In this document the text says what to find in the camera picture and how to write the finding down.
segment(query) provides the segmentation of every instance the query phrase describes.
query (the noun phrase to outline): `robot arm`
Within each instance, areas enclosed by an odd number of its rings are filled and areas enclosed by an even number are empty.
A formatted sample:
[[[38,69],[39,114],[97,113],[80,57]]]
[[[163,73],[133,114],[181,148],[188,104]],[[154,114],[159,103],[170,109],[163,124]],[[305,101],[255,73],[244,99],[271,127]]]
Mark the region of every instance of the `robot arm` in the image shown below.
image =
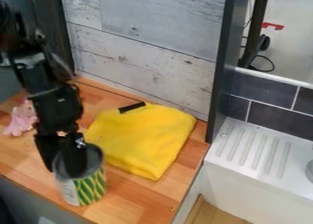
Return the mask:
[[[49,52],[45,37],[38,31],[27,33],[26,28],[21,14],[0,0],[1,60],[14,70],[33,102],[38,117],[35,142],[40,155],[52,171],[53,159],[60,153],[68,174],[78,176],[84,172],[87,160],[83,136],[77,132],[76,121],[83,112],[79,89],[66,82],[74,75]]]

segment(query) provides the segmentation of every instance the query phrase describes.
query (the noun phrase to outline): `green striped can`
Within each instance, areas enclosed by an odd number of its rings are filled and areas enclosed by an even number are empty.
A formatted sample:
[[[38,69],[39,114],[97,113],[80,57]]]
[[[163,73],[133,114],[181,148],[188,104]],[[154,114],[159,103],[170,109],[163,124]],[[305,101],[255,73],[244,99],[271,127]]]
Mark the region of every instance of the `green striped can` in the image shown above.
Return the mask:
[[[88,206],[97,202],[105,193],[103,153],[92,144],[87,146],[87,165],[88,168],[83,176],[70,178],[60,155],[54,160],[53,170],[59,192],[73,206]]]

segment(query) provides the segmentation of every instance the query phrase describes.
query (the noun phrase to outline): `pink stuffed toy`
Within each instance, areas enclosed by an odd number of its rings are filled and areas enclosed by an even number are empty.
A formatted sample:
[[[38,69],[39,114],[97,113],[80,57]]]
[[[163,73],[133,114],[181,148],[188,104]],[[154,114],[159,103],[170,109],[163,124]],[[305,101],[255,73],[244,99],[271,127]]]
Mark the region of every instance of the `pink stuffed toy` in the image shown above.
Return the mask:
[[[14,107],[11,112],[11,123],[5,128],[5,135],[20,136],[33,129],[37,116],[31,101],[24,100],[21,106]]]

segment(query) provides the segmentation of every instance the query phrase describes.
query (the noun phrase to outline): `wooden table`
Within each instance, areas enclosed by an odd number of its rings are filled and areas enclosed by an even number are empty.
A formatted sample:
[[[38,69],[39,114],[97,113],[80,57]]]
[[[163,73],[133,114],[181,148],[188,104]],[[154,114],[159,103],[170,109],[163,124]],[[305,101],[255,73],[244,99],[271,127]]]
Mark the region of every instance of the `wooden table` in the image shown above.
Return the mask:
[[[85,113],[79,124],[88,128],[97,112],[146,101],[129,93],[83,78],[78,79]],[[0,131],[10,122],[10,111],[25,95],[19,93],[0,105]],[[0,174],[29,192],[53,202],[94,223],[171,223],[200,169],[208,150],[204,143],[206,123],[198,121],[178,158],[157,182],[106,166],[108,191],[97,203],[84,208],[71,206],[59,196],[53,175],[43,165],[33,133],[22,137],[0,135]]]

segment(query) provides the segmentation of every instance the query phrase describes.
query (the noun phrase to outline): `wooden wall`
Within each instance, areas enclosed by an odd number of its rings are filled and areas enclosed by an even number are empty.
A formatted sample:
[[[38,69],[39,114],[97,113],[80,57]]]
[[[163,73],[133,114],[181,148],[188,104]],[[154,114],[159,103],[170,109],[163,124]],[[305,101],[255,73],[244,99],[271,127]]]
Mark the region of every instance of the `wooden wall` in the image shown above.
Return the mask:
[[[224,0],[62,0],[83,76],[207,120]]]

